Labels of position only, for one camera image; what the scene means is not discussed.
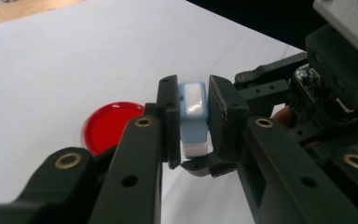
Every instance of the blue and white object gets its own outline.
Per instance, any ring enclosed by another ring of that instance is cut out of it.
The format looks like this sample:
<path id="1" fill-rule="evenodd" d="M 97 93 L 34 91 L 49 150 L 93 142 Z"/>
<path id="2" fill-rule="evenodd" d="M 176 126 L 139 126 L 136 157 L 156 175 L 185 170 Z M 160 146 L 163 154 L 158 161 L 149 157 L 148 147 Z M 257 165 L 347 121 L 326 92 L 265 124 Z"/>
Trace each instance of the blue and white object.
<path id="1" fill-rule="evenodd" d="M 185 157 L 195 158 L 208 153 L 208 100 L 205 84 L 179 84 L 180 136 Z"/>

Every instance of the wooden floor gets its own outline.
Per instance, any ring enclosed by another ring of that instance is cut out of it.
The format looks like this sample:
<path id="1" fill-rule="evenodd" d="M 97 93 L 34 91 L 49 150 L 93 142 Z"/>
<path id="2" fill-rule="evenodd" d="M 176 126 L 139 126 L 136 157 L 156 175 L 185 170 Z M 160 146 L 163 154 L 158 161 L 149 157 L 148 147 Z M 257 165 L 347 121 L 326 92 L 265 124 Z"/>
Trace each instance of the wooden floor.
<path id="1" fill-rule="evenodd" d="M 8 4 L 0 4 L 0 22 L 11 21 L 35 13 L 66 7 L 85 0 L 19 0 Z"/>

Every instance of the red plate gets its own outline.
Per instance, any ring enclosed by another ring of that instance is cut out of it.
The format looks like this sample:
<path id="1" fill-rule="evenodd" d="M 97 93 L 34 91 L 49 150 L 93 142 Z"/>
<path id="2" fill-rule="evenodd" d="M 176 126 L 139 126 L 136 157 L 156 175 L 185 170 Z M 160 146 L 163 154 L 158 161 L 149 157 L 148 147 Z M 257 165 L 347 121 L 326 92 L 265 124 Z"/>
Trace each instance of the red plate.
<path id="1" fill-rule="evenodd" d="M 95 111 L 86 121 L 84 141 L 98 155 L 120 141 L 127 122 L 144 113 L 144 107 L 131 102 L 115 102 Z"/>

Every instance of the white tabletop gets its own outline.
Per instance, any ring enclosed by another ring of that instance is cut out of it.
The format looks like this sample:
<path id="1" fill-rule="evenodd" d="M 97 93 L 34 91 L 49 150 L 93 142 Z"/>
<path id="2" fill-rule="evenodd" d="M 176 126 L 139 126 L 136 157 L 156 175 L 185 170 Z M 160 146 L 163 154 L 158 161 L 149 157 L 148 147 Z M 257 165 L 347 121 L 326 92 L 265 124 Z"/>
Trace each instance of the white tabletop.
<path id="1" fill-rule="evenodd" d="M 156 102 L 158 81 L 233 80 L 298 52 L 185 0 L 88 0 L 0 24 L 0 203 L 84 121 L 116 101 Z M 236 173 L 164 166 L 162 223 L 252 223 Z"/>

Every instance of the table surface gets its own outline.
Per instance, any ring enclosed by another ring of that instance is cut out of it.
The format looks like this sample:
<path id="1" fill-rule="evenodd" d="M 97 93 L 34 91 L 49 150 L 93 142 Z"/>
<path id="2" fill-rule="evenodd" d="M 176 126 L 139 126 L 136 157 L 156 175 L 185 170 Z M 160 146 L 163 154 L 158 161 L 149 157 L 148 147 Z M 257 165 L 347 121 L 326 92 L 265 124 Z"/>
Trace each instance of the table surface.
<path id="1" fill-rule="evenodd" d="M 299 52 L 184 0 L 89 0 L 0 24 L 0 203 L 44 159 L 81 147 L 111 102 L 156 102 L 158 81 L 233 80 Z M 164 165 L 161 223 L 253 223 L 236 173 L 199 178 Z"/>

